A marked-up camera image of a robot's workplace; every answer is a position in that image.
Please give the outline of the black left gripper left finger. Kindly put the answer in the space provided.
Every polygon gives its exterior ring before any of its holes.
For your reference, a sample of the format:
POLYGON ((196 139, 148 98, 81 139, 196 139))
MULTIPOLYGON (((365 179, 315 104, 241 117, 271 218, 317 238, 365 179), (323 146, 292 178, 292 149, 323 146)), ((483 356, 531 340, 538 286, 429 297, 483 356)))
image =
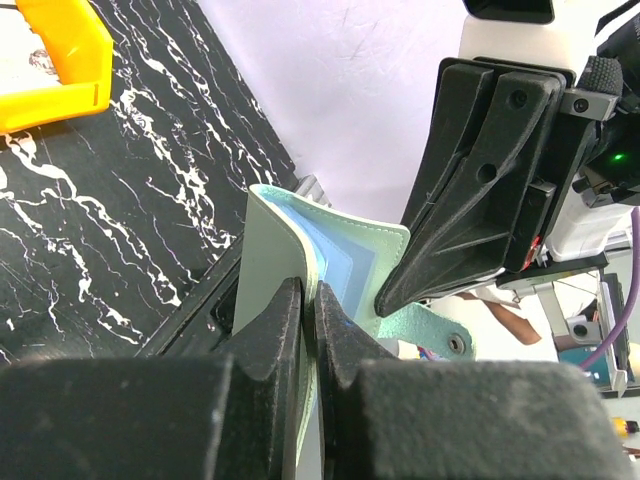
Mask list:
POLYGON ((303 291, 286 279, 203 356, 1 371, 5 479, 291 479, 303 291))

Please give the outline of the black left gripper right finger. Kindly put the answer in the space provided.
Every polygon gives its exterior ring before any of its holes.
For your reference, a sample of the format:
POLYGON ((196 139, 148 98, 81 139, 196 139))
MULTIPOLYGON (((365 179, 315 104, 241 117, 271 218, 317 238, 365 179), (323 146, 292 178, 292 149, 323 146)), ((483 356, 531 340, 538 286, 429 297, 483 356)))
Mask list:
POLYGON ((576 367, 401 360, 315 301, 327 479, 631 479, 600 396, 576 367))

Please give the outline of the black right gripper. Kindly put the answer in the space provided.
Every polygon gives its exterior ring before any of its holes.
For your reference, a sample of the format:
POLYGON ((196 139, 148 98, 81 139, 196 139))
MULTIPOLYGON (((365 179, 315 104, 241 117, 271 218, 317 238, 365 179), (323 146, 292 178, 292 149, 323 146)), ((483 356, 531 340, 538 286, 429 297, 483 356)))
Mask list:
POLYGON ((440 63, 402 217, 411 239, 377 294, 379 315, 504 265, 522 272, 536 260, 597 256, 626 227, 639 203, 639 4, 602 5, 595 52, 554 125, 559 75, 440 63))

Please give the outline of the green card holder wallet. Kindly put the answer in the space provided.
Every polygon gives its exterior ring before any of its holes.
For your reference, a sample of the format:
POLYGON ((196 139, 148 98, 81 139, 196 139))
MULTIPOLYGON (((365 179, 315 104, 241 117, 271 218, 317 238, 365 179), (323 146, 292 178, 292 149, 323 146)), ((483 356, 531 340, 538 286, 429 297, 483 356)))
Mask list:
POLYGON ((232 337, 266 308, 286 279, 300 281, 303 310, 296 405, 297 467, 309 419, 313 414, 321 417, 314 301, 319 285, 326 283, 318 279, 318 262, 309 238, 280 209, 260 197, 264 190, 291 193, 313 206, 328 208, 363 226, 366 230, 365 243, 375 251, 362 303, 363 312, 360 319, 353 320, 343 311, 394 357, 401 360, 471 361, 475 348, 470 332, 463 325, 434 314, 423 304, 408 304, 388 316, 376 312, 376 296, 406 251, 410 239, 407 228, 344 214, 278 187, 253 185, 248 193, 232 337))

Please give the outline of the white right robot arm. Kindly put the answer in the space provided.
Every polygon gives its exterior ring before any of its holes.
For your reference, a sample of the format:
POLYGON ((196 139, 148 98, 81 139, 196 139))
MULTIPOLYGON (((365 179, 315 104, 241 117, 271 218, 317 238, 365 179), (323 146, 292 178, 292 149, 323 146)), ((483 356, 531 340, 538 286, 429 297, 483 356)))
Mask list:
POLYGON ((639 204, 639 5, 469 1, 376 312, 549 280, 639 204))

